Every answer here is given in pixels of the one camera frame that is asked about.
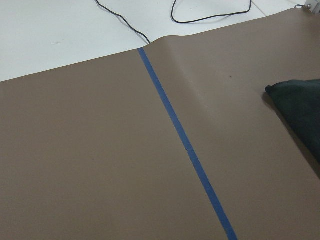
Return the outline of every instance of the brown surface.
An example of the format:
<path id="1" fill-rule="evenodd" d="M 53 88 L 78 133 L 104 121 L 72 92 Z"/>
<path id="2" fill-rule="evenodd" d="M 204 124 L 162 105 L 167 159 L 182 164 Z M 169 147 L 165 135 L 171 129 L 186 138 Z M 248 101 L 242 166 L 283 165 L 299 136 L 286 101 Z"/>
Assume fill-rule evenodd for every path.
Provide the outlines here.
<path id="1" fill-rule="evenodd" d="M 1 240 L 226 239 L 136 50 L 0 93 Z"/>
<path id="2" fill-rule="evenodd" d="M 319 164 L 264 96 L 319 79 L 319 43 L 292 9 L 145 48 L 239 239 L 320 239 Z"/>
<path id="3" fill-rule="evenodd" d="M 319 78 L 319 42 L 294 9 L 145 48 L 239 239 L 320 238 L 319 165 L 263 94 Z M 0 239 L 226 239 L 136 50 L 1 82 L 0 163 Z"/>

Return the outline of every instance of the folded fabric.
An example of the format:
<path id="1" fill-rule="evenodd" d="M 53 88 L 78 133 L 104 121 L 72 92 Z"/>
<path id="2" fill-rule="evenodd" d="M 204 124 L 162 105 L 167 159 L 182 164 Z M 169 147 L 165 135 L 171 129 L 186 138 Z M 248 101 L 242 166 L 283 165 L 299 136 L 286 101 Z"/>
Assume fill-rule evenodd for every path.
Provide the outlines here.
<path id="1" fill-rule="evenodd" d="M 320 79 L 280 82 L 267 86 L 265 91 L 320 163 Z"/>

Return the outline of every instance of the blue tape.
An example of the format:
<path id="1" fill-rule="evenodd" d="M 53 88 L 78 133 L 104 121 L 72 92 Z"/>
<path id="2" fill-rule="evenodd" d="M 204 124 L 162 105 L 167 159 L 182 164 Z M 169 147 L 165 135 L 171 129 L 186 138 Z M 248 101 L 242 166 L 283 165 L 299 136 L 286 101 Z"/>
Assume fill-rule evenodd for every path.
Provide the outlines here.
<path id="1" fill-rule="evenodd" d="M 181 122 L 178 119 L 178 116 L 174 110 L 174 108 L 172 107 L 167 94 L 164 90 L 164 88 L 162 87 L 158 76 L 154 70 L 154 68 L 152 67 L 150 60 L 148 59 L 148 56 L 145 52 L 145 50 L 143 48 L 139 48 L 138 52 L 142 58 L 142 61 L 147 69 L 147 71 L 149 72 L 149 75 L 153 81 L 153 84 L 158 92 L 158 94 L 160 95 L 160 98 L 163 102 L 163 105 L 165 106 L 166 111 L 168 112 L 171 121 L 177 131 L 177 133 L 179 134 L 179 137 L 189 155 L 189 158 L 193 164 L 194 169 L 196 170 L 196 173 L 198 174 L 198 177 L 201 180 L 201 183 L 206 191 L 206 194 L 208 195 L 210 202 L 215 210 L 215 213 L 217 214 L 221 225 L 224 228 L 224 231 L 228 237 L 229 240 L 237 240 L 237 236 L 236 233 L 234 231 L 234 229 L 231 226 L 231 223 L 229 222 L 229 219 L 227 217 L 227 215 L 225 214 L 225 211 L 218 199 L 218 196 L 215 192 L 215 190 L 213 189 L 213 187 L 211 186 L 211 183 L 209 182 L 209 179 L 206 175 L 205 170 L 203 169 L 198 156 L 194 150 L 194 148 L 191 145 L 191 142 L 189 141 L 189 138 L 181 124 Z"/>

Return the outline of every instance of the white surface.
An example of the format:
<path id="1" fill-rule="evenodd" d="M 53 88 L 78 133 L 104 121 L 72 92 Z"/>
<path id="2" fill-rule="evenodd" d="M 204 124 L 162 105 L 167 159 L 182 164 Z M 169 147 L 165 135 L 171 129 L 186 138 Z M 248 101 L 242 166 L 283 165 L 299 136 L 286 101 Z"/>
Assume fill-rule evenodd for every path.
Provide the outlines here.
<path id="1" fill-rule="evenodd" d="M 168 35 L 192 35 L 262 18 L 292 8 L 300 1 L 254 0 L 249 13 L 191 24 L 172 22 L 173 0 L 100 3 L 122 14 L 153 42 Z M 245 11 L 248 6 L 249 0 L 179 0 L 174 15 L 186 21 Z M 146 44 L 117 17 L 98 8 L 94 0 L 0 0 L 0 22 L 0 82 Z"/>

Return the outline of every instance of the black cable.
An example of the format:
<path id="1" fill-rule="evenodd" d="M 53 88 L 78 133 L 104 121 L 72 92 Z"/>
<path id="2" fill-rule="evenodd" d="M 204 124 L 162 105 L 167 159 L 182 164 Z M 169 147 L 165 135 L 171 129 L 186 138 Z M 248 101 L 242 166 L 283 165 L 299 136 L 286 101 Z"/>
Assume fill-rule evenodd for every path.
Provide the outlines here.
<path id="1" fill-rule="evenodd" d="M 171 19 L 172 19 L 172 21 L 174 21 L 177 24 L 190 24 L 190 23 L 195 23 L 195 22 L 199 22 L 199 21 L 211 19 L 211 18 L 216 18 L 216 17 L 226 17 L 226 16 L 232 16 L 232 15 L 238 15 L 238 14 L 246 14 L 251 10 L 251 5 L 252 5 L 252 0 L 250 0 L 249 9 L 247 11 L 239 11 L 239 12 L 233 12 L 233 13 L 228 13 L 228 14 L 218 14 L 218 15 L 208 16 L 208 17 L 197 19 L 197 20 L 191 20 L 191 21 L 178 21 L 174 18 L 174 8 L 176 5 L 176 2 L 177 2 L 177 0 L 174 0 L 174 3 L 172 5 Z"/>
<path id="2" fill-rule="evenodd" d="M 118 14 L 118 13 L 115 13 L 115 12 L 111 11 L 110 9 L 106 8 L 105 6 L 101 5 L 98 0 L 95 0 L 95 2 L 96 2 L 96 4 L 98 4 L 101 8 L 107 10 L 109 13 L 111 13 L 111 14 L 119 17 L 119 18 L 121 18 L 121 19 L 128 25 L 128 27 L 129 27 L 132 31 L 134 31 L 135 33 L 140 34 L 141 36 L 143 36 L 143 37 L 145 38 L 145 40 L 147 41 L 148 44 L 151 43 L 151 42 L 149 41 L 149 39 L 147 38 L 146 35 L 144 35 L 142 32 L 139 32 L 139 31 L 135 30 L 135 29 L 128 23 L 128 21 L 127 21 L 122 15 L 120 15 L 120 14 Z"/>

